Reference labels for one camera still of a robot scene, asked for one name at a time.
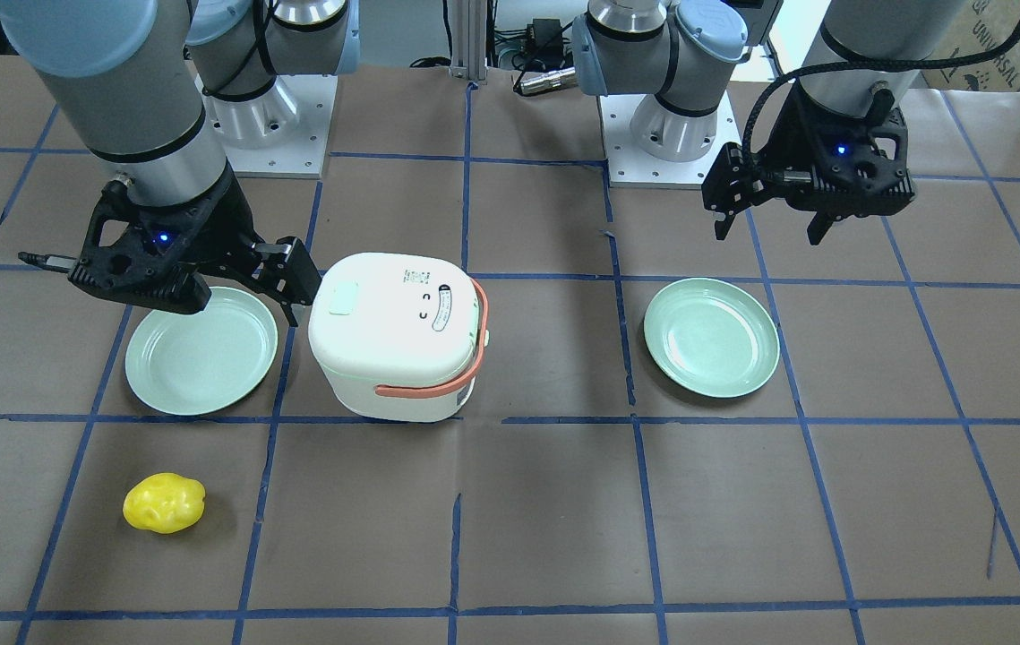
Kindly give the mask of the green plate near left arm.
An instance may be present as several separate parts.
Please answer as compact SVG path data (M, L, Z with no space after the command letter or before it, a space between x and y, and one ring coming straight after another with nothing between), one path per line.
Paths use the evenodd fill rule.
M710 399L759 391L780 360L778 327L767 309L721 280L688 278L658 289L642 334L662 373Z

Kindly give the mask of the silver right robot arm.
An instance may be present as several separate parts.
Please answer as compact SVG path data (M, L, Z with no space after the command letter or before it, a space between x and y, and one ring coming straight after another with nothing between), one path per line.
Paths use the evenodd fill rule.
M111 173L76 257L19 253L100 299L174 314L207 275L275 299L291 326L321 278L304 241L265 241L227 155L288 134L286 76L353 73L355 1L0 1L7 40Z

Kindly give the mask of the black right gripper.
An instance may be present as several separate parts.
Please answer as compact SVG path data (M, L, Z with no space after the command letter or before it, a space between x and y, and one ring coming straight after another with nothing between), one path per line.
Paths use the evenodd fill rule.
M291 327L321 285L300 237L269 244L256 233L232 168L203 195L173 207L142 207L129 199L124 181L108 181L67 279L92 297L197 314L210 301L206 275L275 299Z

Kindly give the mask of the green plate near right arm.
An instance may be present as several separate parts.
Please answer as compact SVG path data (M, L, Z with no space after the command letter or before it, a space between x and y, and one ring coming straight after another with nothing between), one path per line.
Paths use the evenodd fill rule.
M129 339L124 374L133 395L151 409L199 416L254 391L277 348L275 315L259 298L212 287L197 314L146 314Z

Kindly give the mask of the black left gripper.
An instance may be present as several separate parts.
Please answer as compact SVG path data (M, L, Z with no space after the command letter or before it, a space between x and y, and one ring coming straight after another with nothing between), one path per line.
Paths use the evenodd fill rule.
M908 131L891 90L869 95L858 117L818 105L793 87L763 150L724 144L703 181L703 204L715 212L716 240L725 241L743 210L783 199L815 211L810 245L820 245L843 217L890 216L915 199L907 167Z

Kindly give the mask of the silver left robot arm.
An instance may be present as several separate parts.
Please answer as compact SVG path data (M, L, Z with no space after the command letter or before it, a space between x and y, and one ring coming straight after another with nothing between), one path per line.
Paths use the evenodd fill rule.
M773 1L591 1L572 21L572 65L591 97L639 95L633 136L648 154L684 162L709 144L719 102L759 41ZM891 216L915 199L900 99L924 69L960 1L833 1L760 150L752 148L764 90L738 142L717 144L701 186L726 238L750 207L781 199L812 213L810 244L837 221Z

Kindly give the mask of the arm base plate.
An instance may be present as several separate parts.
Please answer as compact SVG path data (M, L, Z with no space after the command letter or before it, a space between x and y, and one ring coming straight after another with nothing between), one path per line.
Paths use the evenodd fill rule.
M653 95L600 97L598 106L612 187L699 189L724 144L741 142L727 95L699 117L671 113Z
M279 76L259 98L202 101L240 178L320 180L338 88L335 76Z

